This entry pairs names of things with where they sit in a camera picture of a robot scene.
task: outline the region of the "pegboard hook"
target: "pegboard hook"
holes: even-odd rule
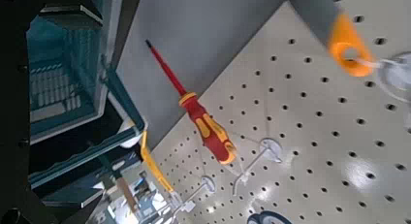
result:
[[[238,183],[245,183],[248,180],[251,169],[257,164],[262,156],[270,161],[281,163],[280,158],[282,147],[278,142],[271,138],[265,138],[260,141],[260,154],[247,166],[247,168],[236,178],[233,185],[233,196],[237,195]]]

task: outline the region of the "pegboard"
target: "pegboard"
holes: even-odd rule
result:
[[[334,2],[377,58],[411,49],[409,0]],[[243,167],[266,137],[281,144],[283,162],[263,158],[233,196],[236,176],[202,146],[184,115],[153,156],[183,199],[204,173],[217,191],[195,197],[196,207],[180,213],[180,223],[246,223],[262,210],[292,223],[411,223],[407,107],[373,77],[345,74],[287,3],[200,101],[228,130]],[[238,162],[233,170],[239,171]]]

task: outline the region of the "gray wall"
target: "gray wall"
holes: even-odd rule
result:
[[[144,40],[157,47],[187,90],[202,94],[280,3],[141,0],[117,71],[148,120],[150,147],[161,141],[184,110]]]

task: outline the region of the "red and yellow screwdriver handle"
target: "red and yellow screwdriver handle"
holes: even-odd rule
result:
[[[189,92],[178,102],[187,110],[190,119],[200,131],[205,146],[221,164],[229,164],[236,159],[236,148],[230,141],[226,130],[215,122],[206,109],[198,102],[197,94]]]

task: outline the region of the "screwdriver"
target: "screwdriver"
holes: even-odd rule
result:
[[[180,95],[178,103],[187,110],[190,119],[199,129],[204,145],[214,154],[220,164],[226,165],[233,162],[236,159],[237,150],[230,141],[226,130],[215,122],[209,116],[206,109],[200,105],[196,93],[185,90],[184,86],[179,82],[172,69],[163,60],[155,47],[148,40],[145,40],[145,42],[178,91]]]

